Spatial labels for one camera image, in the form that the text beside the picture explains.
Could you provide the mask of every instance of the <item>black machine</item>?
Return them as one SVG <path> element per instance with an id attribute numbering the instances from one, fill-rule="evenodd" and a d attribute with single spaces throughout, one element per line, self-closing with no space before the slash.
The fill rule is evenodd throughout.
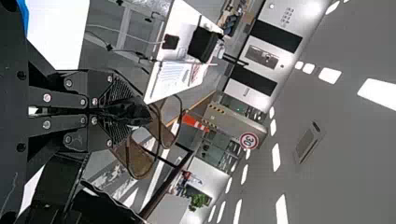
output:
<path id="1" fill-rule="evenodd" d="M 0 224 L 134 223 L 132 210 L 80 179 L 91 152 L 152 122 L 148 108 L 117 72 L 56 71 L 26 39 L 16 1 L 0 1 L 0 27 Z M 18 217 L 24 185 L 44 165 Z"/>

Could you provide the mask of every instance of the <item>table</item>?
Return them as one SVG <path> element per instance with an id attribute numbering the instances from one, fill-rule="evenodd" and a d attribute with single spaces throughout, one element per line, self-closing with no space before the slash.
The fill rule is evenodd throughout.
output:
<path id="1" fill-rule="evenodd" d="M 78 69 L 90 0 L 26 0 L 28 40 L 56 70 Z"/>

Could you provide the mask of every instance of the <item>bolt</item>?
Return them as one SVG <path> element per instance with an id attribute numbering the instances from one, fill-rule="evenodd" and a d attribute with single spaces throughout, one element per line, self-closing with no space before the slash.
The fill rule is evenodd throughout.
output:
<path id="1" fill-rule="evenodd" d="M 72 142 L 72 137 L 69 136 L 69 135 L 67 135 L 67 136 L 64 138 L 64 141 L 66 142 L 66 144 L 70 144 L 70 143 Z"/>
<path id="2" fill-rule="evenodd" d="M 17 77 L 18 77 L 20 80 L 25 80 L 25 79 L 26 79 L 26 75 L 24 74 L 23 71 L 19 71 L 19 72 L 17 73 Z"/>
<path id="3" fill-rule="evenodd" d="M 23 152 L 24 150 L 26 150 L 26 144 L 24 144 L 24 143 L 19 143 L 19 144 L 17 145 L 17 151 Z"/>
<path id="4" fill-rule="evenodd" d="M 107 140 L 107 146 L 108 147 L 112 147 L 113 146 L 113 142 L 111 140 Z"/>
<path id="5" fill-rule="evenodd" d="M 50 121 L 49 120 L 44 121 L 43 128 L 47 129 L 47 130 L 50 129 Z"/>
<path id="6" fill-rule="evenodd" d="M 44 94 L 43 101 L 49 103 L 50 100 L 51 100 L 51 96 L 48 93 Z"/>
<path id="7" fill-rule="evenodd" d="M 92 105 L 98 105 L 98 98 L 92 99 Z"/>
<path id="8" fill-rule="evenodd" d="M 72 87 L 73 86 L 73 82 L 70 79 L 66 80 L 66 87 Z"/>
<path id="9" fill-rule="evenodd" d="M 98 118 L 97 117 L 93 117 L 91 119 L 91 122 L 92 122 L 93 125 L 96 125 L 98 123 Z"/>

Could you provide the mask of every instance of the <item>sign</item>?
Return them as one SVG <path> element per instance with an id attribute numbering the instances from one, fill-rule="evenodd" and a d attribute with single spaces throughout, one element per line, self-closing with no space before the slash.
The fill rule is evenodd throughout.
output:
<path id="1" fill-rule="evenodd" d="M 244 133 L 239 138 L 242 148 L 255 149 L 259 145 L 259 137 L 254 133 Z"/>

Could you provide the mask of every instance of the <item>black panel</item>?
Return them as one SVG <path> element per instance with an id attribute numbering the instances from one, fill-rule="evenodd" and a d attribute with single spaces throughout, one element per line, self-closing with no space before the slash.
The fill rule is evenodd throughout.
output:
<path id="1" fill-rule="evenodd" d="M 291 53 L 297 50 L 303 40 L 298 35 L 277 28 L 264 21 L 256 21 L 250 34 Z"/>
<path id="2" fill-rule="evenodd" d="M 271 96 L 277 83 L 266 77 L 251 72 L 242 66 L 236 66 L 231 73 L 231 78 L 250 88 Z"/>

